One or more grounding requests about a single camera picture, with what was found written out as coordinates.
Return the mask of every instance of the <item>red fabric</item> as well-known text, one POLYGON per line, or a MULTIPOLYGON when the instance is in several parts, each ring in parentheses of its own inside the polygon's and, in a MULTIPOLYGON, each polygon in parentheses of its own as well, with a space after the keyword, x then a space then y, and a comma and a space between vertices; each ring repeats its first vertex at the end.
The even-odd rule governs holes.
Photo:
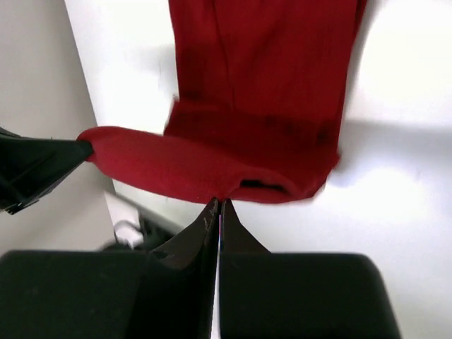
POLYGON ((164 136, 83 132, 106 175, 197 203, 312 197, 338 161, 365 0, 169 0, 179 99, 164 136))

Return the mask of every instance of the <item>white table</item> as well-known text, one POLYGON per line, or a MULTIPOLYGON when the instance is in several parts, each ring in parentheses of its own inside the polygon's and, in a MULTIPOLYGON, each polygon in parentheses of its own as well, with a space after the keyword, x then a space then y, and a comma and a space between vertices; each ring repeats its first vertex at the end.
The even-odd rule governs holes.
MULTIPOLYGON (((66 0, 99 125, 160 133, 177 94, 167 2, 66 0)), ((371 1, 349 72, 343 161, 313 201, 236 202, 272 251, 351 251, 381 269, 404 338, 452 338, 452 2, 371 1)), ((181 225, 202 206, 121 182, 181 225)))

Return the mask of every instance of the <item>red garment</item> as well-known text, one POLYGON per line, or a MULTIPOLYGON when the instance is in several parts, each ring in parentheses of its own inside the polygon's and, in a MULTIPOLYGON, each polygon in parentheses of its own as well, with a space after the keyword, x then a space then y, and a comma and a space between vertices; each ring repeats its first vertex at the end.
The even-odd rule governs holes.
POLYGON ((338 161, 365 0, 169 0, 179 100, 164 136, 83 132, 106 175, 197 203, 312 197, 338 161))

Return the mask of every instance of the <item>white surface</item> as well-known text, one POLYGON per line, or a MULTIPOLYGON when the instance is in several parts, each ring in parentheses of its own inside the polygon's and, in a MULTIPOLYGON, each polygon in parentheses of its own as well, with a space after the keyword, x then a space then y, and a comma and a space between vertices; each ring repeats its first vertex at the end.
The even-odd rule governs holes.
MULTIPOLYGON (((66 0, 96 118, 163 131, 177 94, 163 0, 66 0)), ((235 203, 272 251, 357 251, 404 338, 452 337, 452 2, 370 1, 350 65, 343 162, 313 201, 235 203)), ((114 183, 179 225, 202 206, 114 183)))
MULTIPOLYGON (((0 1, 0 126, 23 136, 74 139, 95 126, 63 1, 0 1)), ((12 249, 97 249, 113 239, 104 190, 81 165, 50 195, 0 213, 0 254, 12 249)))

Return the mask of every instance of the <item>red cloth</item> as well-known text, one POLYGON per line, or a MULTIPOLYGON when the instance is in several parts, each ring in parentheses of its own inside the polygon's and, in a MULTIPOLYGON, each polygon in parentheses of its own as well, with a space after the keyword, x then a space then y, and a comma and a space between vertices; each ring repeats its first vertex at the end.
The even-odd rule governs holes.
POLYGON ((85 131, 90 161, 119 181, 197 203, 312 197, 339 158, 365 2, 169 0, 179 99, 164 136, 85 131))

